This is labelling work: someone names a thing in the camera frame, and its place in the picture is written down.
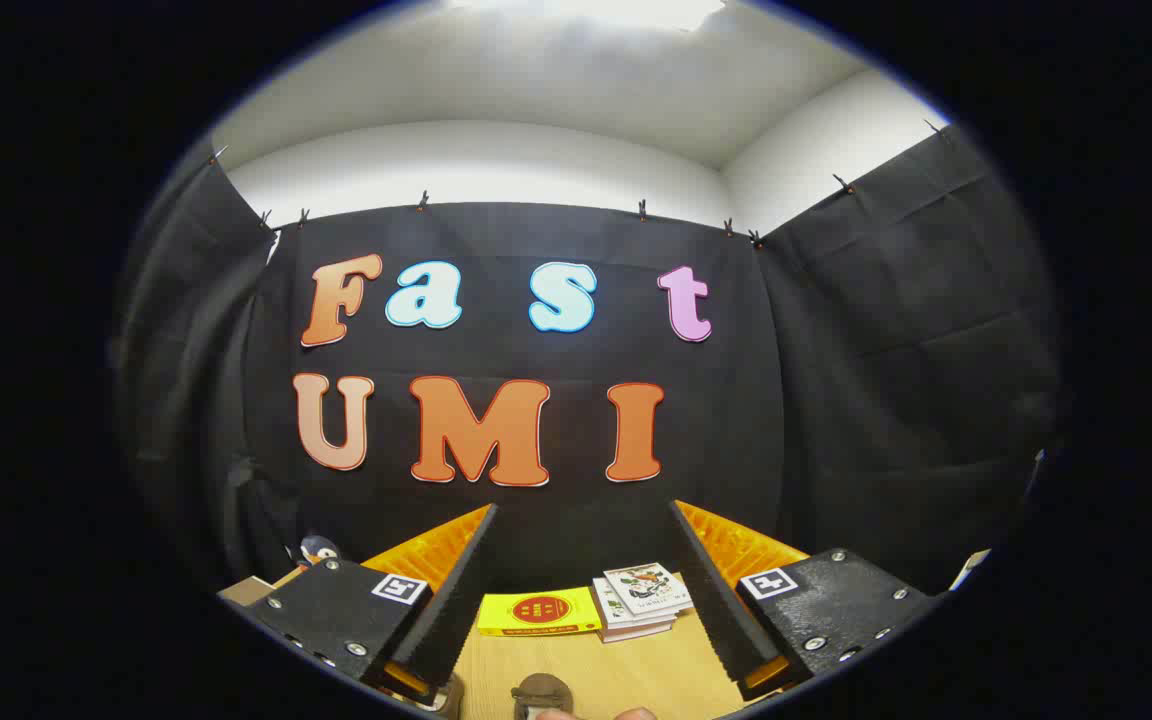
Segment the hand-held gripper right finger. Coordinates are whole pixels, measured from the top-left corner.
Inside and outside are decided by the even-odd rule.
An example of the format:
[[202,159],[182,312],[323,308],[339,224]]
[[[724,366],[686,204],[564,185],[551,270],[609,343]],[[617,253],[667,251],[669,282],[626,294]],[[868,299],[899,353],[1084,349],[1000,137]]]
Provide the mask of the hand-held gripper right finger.
[[808,555],[691,503],[669,510],[682,579],[745,702],[835,673],[937,605],[851,550]]

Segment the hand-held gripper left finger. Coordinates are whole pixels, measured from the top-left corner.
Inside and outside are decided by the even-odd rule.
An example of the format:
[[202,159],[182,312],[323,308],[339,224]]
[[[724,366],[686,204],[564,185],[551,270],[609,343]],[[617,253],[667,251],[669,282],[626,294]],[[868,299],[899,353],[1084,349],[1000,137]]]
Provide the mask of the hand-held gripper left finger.
[[241,615],[339,679],[429,705],[449,685],[492,584],[497,515],[488,503],[369,561],[302,566],[242,600]]

